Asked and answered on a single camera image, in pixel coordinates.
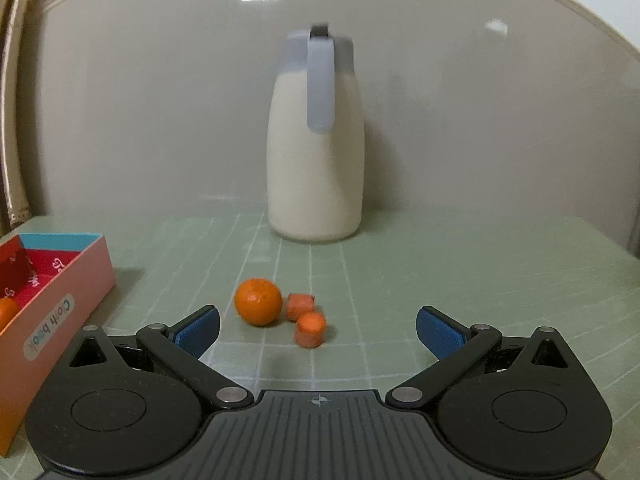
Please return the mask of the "large orange mandarin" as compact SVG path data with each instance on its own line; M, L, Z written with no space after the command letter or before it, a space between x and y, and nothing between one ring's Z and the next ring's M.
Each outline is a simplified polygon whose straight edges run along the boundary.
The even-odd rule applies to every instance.
M20 313L20 305L12 297L0 299L0 332Z

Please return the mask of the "orange carrot piece far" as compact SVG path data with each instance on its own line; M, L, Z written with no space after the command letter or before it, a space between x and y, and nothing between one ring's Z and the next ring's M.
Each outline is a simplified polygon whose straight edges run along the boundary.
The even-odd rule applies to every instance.
M314 312L314 296L291 292L286 300L286 319L296 322L302 315Z

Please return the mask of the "orange carrot piece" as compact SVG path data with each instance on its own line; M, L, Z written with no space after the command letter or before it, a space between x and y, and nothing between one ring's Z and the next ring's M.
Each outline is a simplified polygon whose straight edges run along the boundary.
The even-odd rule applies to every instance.
M314 349L322 344L325 330L324 315L317 311L307 312L296 321L294 340L299 347Z
M314 296L291 292L286 300L286 319L296 322L302 315L314 312Z

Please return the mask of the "orange carrot piece near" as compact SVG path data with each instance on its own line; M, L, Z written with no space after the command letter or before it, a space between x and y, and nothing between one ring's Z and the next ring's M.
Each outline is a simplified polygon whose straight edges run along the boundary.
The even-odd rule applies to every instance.
M307 312L296 321L294 340L299 347L314 349L322 344L325 330L324 315L317 311Z

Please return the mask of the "colourful cloth book box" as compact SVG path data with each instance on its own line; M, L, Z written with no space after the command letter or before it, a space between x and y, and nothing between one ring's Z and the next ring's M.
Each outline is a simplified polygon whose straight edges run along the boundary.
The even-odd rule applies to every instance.
M105 237L23 233L1 243L1 454L73 336L115 286Z

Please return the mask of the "white thermos jug grey lid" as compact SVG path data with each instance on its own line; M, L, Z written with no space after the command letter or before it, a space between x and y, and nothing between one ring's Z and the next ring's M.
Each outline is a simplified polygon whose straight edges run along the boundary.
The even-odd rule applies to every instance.
M325 243L361 222L364 118L354 43L326 23L290 32L274 82L267 131L270 226Z

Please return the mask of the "green grid tablecloth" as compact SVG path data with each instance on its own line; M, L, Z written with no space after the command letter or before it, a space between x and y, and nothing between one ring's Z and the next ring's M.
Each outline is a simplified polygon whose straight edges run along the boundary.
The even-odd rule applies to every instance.
M433 362L414 328L426 304L508 336L553 326L612 413L600 473L638 477L639 263L585 221L376 212L356 236L326 245L277 237L263 214L162 221L78 214L38 217L26 230L105 236L116 285L92 320L107 333L128 335L216 306L221 333L203 360L253 391L390 390ZM326 342L304 350L288 322L242 322L232 297L248 278L314 296L328 322Z

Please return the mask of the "orange mandarin far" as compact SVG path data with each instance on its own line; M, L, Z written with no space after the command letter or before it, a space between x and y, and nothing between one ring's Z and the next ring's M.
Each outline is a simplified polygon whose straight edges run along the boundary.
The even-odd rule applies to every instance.
M244 322L268 326L277 321L282 311L282 294L265 278L250 278L239 284L233 297L235 311Z

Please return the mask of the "beige satin curtain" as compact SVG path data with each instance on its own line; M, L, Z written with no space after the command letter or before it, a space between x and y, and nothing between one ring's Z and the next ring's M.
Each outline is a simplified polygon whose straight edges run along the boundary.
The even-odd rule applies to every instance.
M30 219L17 143L17 76L30 0L1 0L1 235Z

